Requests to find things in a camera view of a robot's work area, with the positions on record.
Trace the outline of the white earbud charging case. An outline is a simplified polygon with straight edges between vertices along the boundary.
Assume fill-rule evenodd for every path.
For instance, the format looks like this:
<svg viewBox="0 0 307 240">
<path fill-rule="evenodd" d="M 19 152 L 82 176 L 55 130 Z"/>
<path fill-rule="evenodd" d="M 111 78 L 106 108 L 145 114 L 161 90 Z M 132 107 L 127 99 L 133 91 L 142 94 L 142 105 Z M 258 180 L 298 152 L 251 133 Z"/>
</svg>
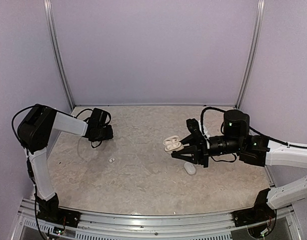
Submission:
<svg viewBox="0 0 307 240">
<path fill-rule="evenodd" d="M 178 135 L 167 137 L 163 141 L 163 145 L 164 145 L 164 150 L 166 152 L 178 151 L 178 150 L 183 149 L 184 147 Z"/>
</svg>

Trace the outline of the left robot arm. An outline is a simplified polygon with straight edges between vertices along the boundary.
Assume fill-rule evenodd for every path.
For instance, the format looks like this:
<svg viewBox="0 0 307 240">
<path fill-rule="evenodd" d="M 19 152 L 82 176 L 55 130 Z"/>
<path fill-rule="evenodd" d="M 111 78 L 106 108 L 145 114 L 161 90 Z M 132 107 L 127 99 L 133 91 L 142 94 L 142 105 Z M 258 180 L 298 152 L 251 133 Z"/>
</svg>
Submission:
<svg viewBox="0 0 307 240">
<path fill-rule="evenodd" d="M 24 149 L 27 172 L 35 188 L 35 198 L 46 204 L 43 213 L 57 223 L 64 217 L 56 206 L 58 196 L 52 186 L 47 165 L 47 147 L 53 130 L 86 138 L 91 144 L 113 139 L 112 115 L 103 109 L 91 109 L 85 120 L 50 106 L 35 104 L 21 109 L 11 119 L 11 129 Z"/>
</svg>

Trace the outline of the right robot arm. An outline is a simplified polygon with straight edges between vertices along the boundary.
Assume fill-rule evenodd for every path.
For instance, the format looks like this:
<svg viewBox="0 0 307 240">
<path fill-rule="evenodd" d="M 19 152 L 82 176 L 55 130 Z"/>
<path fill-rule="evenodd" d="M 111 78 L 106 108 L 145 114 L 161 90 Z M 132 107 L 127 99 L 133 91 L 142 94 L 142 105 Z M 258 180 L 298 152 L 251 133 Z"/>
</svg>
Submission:
<svg viewBox="0 0 307 240">
<path fill-rule="evenodd" d="M 221 135 L 208 135 L 204 114 L 209 110 L 223 114 Z M 307 169 L 307 144 L 290 143 L 260 133 L 250 127 L 249 115 L 240 110 L 208 106 L 201 111 L 199 120 L 187 119 L 186 126 L 190 132 L 187 137 L 180 139 L 175 135 L 163 141 L 164 150 L 172 158 L 207 168 L 210 159 L 233 155 L 235 160 L 258 167 Z"/>
</svg>

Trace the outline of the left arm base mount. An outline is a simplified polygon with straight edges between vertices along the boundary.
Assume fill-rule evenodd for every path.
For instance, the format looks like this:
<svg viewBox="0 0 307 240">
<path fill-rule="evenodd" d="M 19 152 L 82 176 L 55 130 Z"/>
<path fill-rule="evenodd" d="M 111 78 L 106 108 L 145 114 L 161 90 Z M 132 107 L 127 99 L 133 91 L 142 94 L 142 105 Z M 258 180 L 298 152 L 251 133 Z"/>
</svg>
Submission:
<svg viewBox="0 0 307 240">
<path fill-rule="evenodd" d="M 60 207 L 47 209 L 46 207 L 39 205 L 37 218 L 64 227 L 77 228 L 81 218 L 81 213 Z"/>
</svg>

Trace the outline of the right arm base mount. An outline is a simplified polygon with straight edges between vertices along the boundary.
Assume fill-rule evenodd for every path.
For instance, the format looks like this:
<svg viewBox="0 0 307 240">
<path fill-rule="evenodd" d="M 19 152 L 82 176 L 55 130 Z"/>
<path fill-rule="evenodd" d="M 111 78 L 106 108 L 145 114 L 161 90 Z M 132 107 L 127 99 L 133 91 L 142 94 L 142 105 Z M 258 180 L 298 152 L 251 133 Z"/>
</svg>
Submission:
<svg viewBox="0 0 307 240">
<path fill-rule="evenodd" d="M 276 210 L 267 204 L 270 190 L 270 188 L 261 190 L 252 207 L 232 212 L 235 227 L 252 225 L 277 217 Z"/>
</svg>

